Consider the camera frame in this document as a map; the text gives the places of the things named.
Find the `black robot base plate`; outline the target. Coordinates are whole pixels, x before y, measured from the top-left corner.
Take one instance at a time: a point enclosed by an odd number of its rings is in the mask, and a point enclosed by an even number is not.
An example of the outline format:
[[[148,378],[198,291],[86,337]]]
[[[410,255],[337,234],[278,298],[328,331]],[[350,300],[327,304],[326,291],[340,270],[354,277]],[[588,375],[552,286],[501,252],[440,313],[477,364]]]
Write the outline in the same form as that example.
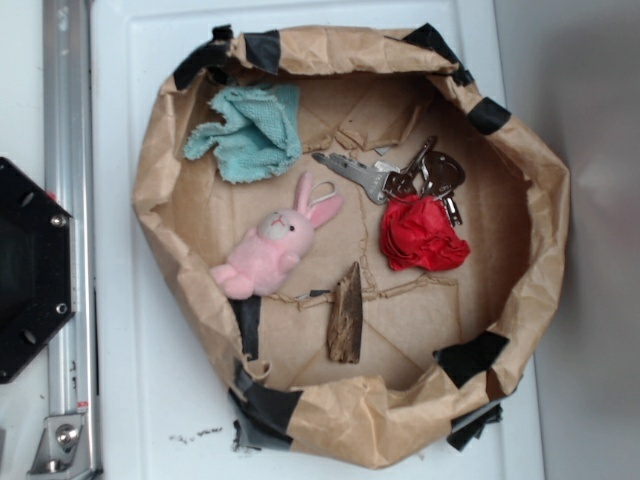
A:
[[[1,159],[1,382],[12,382],[73,314],[71,216]]]

